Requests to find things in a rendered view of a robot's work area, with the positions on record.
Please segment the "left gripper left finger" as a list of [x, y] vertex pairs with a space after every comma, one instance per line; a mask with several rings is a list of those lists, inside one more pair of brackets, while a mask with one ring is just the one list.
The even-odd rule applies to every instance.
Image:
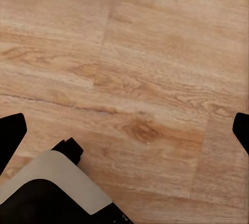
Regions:
[[0, 175], [27, 132], [22, 113], [0, 118]]

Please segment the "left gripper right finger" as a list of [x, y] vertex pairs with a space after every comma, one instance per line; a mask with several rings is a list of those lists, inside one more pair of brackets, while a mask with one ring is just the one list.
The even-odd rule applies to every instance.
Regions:
[[249, 155], [249, 114], [238, 112], [232, 130]]

